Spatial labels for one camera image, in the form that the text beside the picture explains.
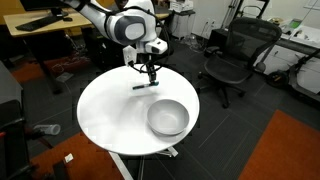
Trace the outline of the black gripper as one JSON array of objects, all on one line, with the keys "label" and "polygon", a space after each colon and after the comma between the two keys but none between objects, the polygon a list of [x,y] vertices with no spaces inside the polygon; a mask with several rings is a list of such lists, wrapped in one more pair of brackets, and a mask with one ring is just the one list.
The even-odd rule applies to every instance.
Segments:
[{"label": "black gripper", "polygon": [[149,55],[147,58],[146,68],[148,71],[150,83],[156,83],[156,71],[154,67],[154,61],[152,60],[151,55]]}]

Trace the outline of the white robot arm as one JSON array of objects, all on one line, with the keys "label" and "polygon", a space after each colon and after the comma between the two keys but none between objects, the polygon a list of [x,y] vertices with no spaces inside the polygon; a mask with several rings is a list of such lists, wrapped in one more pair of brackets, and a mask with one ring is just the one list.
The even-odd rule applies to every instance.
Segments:
[{"label": "white robot arm", "polygon": [[128,0],[118,11],[101,6],[96,0],[59,0],[88,19],[107,39],[135,45],[139,55],[163,54],[169,47],[156,33],[155,8],[151,0]]}]

